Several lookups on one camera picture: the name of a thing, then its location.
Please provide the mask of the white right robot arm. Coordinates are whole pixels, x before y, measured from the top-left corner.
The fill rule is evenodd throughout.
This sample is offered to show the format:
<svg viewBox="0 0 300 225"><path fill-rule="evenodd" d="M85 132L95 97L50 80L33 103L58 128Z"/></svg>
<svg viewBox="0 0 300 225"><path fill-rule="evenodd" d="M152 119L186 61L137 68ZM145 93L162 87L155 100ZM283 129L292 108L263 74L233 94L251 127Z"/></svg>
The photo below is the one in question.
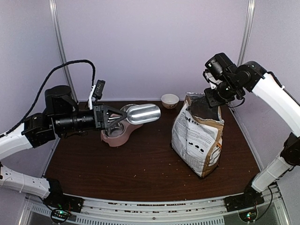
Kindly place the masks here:
<svg viewBox="0 0 300 225"><path fill-rule="evenodd" d="M210 108L236 99L244 101L249 92L266 107L265 111L256 113L260 116L259 124L266 125L266 117L272 115L281 119L279 125L284 125L284 131L290 131L282 150L250 181L246 193L241 195L240 203L250 207L258 200L258 193L300 164L300 104L273 72L256 61L237 66L225 53L217 53L205 63L203 76L210 84L204 91Z"/></svg>

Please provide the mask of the pet food bag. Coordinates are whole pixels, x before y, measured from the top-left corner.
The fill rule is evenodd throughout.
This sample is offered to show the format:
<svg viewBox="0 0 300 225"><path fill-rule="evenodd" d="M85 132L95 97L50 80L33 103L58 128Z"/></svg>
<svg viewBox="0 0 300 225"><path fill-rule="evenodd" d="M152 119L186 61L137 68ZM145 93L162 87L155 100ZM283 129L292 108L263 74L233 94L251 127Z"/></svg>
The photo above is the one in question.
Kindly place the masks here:
<svg viewBox="0 0 300 225"><path fill-rule="evenodd" d="M219 165L224 129L221 108L210 108L202 93L187 92L172 126L172 149L201 178Z"/></svg>

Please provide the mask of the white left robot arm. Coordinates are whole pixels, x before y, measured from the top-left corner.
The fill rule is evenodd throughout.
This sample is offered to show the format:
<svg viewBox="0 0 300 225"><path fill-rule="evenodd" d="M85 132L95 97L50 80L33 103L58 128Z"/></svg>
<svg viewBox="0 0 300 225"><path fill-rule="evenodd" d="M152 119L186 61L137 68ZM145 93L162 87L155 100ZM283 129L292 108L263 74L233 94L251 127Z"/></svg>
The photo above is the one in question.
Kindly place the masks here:
<svg viewBox="0 0 300 225"><path fill-rule="evenodd" d="M127 117L126 112L107 105L94 105L91 109L79 110L78 104L71 97L71 88L66 85L47 89L45 105L42 113L26 116L12 131L1 134L1 159L22 150L37 148L68 133L105 130ZM65 207L68 202L58 180L32 177L4 165L0 166L0 184L49 199L57 208Z"/></svg>

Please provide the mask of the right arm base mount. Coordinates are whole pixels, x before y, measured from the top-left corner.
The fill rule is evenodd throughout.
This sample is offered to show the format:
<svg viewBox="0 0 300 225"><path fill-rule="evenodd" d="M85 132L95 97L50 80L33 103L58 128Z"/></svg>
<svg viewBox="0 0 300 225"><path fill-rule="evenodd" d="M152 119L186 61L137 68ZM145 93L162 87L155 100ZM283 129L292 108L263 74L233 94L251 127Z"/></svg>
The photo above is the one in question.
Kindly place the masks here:
<svg viewBox="0 0 300 225"><path fill-rule="evenodd" d="M227 212L237 211L239 218L246 223L254 222L258 218L257 206L264 202L261 195L245 193L228 196L224 199Z"/></svg>

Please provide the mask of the metal food scoop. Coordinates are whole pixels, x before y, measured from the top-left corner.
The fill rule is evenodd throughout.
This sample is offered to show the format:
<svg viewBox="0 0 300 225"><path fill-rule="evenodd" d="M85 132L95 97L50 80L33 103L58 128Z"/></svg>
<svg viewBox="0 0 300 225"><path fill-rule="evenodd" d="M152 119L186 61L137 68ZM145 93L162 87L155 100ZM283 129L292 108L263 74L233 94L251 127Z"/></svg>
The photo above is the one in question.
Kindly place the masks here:
<svg viewBox="0 0 300 225"><path fill-rule="evenodd" d="M155 104L142 104L128 109L126 120L133 125L140 125L158 120L161 116L160 108Z"/></svg>

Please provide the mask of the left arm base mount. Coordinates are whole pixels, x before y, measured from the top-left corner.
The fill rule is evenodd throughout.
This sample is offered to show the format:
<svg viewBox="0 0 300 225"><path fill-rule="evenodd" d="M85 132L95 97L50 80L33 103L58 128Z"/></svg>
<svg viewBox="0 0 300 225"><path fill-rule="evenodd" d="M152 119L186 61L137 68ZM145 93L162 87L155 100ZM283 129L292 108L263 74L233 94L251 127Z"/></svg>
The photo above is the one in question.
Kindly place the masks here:
<svg viewBox="0 0 300 225"><path fill-rule="evenodd" d="M73 216L72 213L81 212L84 199L70 195L48 196L42 199L42 203L50 210L50 219L56 224L62 224Z"/></svg>

